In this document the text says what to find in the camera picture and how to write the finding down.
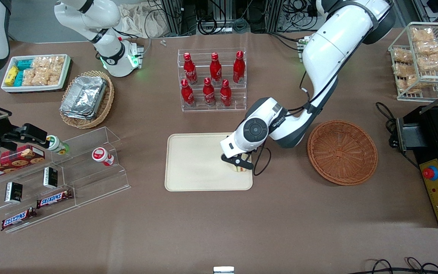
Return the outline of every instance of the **emergency stop button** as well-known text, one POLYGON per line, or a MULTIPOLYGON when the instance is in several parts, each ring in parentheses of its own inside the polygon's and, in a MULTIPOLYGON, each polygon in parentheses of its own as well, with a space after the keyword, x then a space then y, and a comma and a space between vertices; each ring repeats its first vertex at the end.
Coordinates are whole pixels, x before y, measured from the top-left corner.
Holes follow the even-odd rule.
POLYGON ((422 170, 422 175, 424 178, 435 181, 438 179, 438 169, 435 166, 429 166, 422 170))

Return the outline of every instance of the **aluminum foil container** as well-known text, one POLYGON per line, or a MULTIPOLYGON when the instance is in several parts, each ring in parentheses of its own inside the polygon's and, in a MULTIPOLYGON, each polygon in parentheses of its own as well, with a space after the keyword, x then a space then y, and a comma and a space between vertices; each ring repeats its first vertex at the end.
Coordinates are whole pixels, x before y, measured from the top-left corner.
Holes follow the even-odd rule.
POLYGON ((60 106, 63 115, 77 119, 94 119, 106 89, 106 80, 98 76, 79 76, 60 106))

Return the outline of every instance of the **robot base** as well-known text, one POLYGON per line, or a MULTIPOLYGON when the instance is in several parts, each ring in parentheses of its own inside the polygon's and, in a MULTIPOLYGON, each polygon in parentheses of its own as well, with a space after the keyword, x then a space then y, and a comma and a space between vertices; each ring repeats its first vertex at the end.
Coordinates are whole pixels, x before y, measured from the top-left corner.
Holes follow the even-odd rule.
POLYGON ((104 68, 114 77, 127 76, 133 70, 141 68, 143 64, 143 47, 137 46, 136 43, 131 43, 127 40, 122 40, 121 42, 125 46, 125 54, 118 60, 117 64, 106 64, 101 58, 104 68))

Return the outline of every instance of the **yellow snack package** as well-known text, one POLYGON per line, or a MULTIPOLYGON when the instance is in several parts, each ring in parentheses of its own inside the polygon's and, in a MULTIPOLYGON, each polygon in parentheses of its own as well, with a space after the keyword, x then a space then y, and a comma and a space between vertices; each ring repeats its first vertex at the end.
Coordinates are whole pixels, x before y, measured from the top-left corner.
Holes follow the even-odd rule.
POLYGON ((9 86, 13 86, 14 80, 16 79, 18 73, 19 73, 19 69, 16 66, 12 66, 9 69, 8 74, 6 75, 5 84, 9 86))

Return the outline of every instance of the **cloth bag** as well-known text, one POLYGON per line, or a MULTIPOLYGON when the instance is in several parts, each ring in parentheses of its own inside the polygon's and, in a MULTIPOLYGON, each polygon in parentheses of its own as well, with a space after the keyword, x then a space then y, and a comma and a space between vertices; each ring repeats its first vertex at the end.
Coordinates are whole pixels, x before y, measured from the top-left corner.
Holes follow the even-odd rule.
POLYGON ((121 4, 119 12, 121 13, 121 30, 125 33, 141 36, 143 38, 160 37, 168 33, 165 12, 160 9, 160 0, 153 1, 150 5, 148 1, 138 4, 121 4), (144 21, 146 19, 146 32, 144 31, 144 21))

